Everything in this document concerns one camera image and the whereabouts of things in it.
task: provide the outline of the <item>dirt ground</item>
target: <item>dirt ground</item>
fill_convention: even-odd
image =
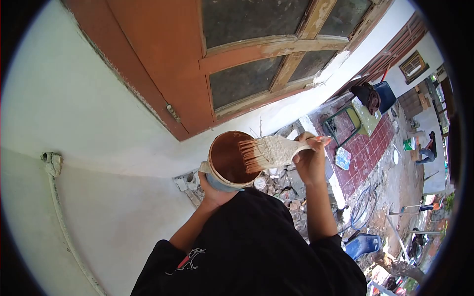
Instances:
[[[415,166],[411,160],[410,153],[403,150],[403,140],[408,138],[407,130],[411,131],[409,122],[405,118],[403,109],[397,105],[394,107],[397,117],[391,116],[399,126],[399,131],[393,137],[380,161],[355,193],[346,201],[346,204],[354,209],[360,194],[369,186],[374,188],[373,198],[366,206],[367,215],[373,208],[372,216],[368,219],[365,227],[361,229],[363,233],[378,234],[385,246],[387,244],[388,252],[397,257],[401,251],[401,246],[393,232],[390,224],[385,218],[390,210],[400,212],[402,206],[417,205],[421,201],[423,191],[423,166]],[[399,152],[399,163],[393,162],[394,145]],[[410,227],[412,220],[417,220],[418,215],[390,215],[389,216],[397,227],[398,234],[404,240],[408,235],[406,231]],[[368,217],[363,216],[361,220],[367,221]],[[350,226],[350,222],[343,225],[344,228]],[[348,238],[355,230],[349,227],[341,235]],[[372,255],[367,254],[357,260],[359,267],[364,270],[373,263]]]

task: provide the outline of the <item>green bucket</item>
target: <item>green bucket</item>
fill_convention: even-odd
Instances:
[[[409,150],[415,150],[415,138],[414,137],[411,137],[409,139],[406,139],[405,141],[403,141],[403,149],[405,151],[409,151]]]

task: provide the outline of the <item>door hinge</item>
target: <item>door hinge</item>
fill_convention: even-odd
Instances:
[[[179,118],[179,116],[176,114],[176,112],[174,111],[173,109],[173,106],[171,106],[170,104],[166,105],[166,109],[168,110],[168,112],[170,112],[170,114],[174,117],[174,119],[181,123],[181,119]]]

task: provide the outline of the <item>blue hose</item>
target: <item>blue hose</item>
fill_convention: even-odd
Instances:
[[[366,212],[367,210],[367,207],[364,208],[364,210],[362,211],[362,213],[360,213],[359,215],[359,212],[361,210],[361,200],[364,196],[367,195],[367,203],[366,205],[368,206],[371,202],[371,199],[372,198],[375,198],[375,202],[374,202],[374,206],[372,207],[372,210],[370,212],[370,215],[366,218],[366,220],[364,221],[364,223],[362,224],[361,227],[359,228],[356,228],[355,224],[357,222],[359,222],[359,220],[362,218],[362,216],[364,215],[364,213]],[[369,186],[367,187],[366,189],[364,189],[361,194],[359,195],[359,198],[357,199],[357,201],[355,202],[355,206],[354,206],[354,209],[352,209],[352,212],[351,212],[351,225],[346,227],[345,229],[343,229],[342,231],[338,232],[338,234],[340,233],[343,233],[344,231],[346,231],[347,229],[349,229],[350,227],[352,227],[354,230],[360,230],[362,229],[366,224],[367,222],[370,220],[370,218],[372,217],[372,214],[374,213],[374,210],[375,210],[375,206],[377,205],[377,194],[374,190],[374,188],[372,186]]]

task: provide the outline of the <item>red tile floor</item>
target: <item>red tile floor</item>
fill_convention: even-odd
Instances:
[[[317,132],[323,135],[321,114],[313,114],[310,116]],[[342,143],[354,130],[354,125],[347,113],[342,113],[335,117],[334,120],[337,132],[336,137],[340,143]],[[382,116],[379,124],[374,130],[374,133],[369,137],[367,135],[356,134],[342,147],[349,151],[351,156],[351,162],[348,170],[343,170],[340,167],[334,165],[334,156],[336,155],[336,142],[332,141],[326,146],[329,160],[334,168],[337,179],[342,189],[342,194],[345,198],[350,197],[355,190],[367,179],[369,174],[374,169],[375,165],[381,159],[383,153],[388,147],[388,144],[392,140],[395,132],[393,126],[389,120],[388,114]]]

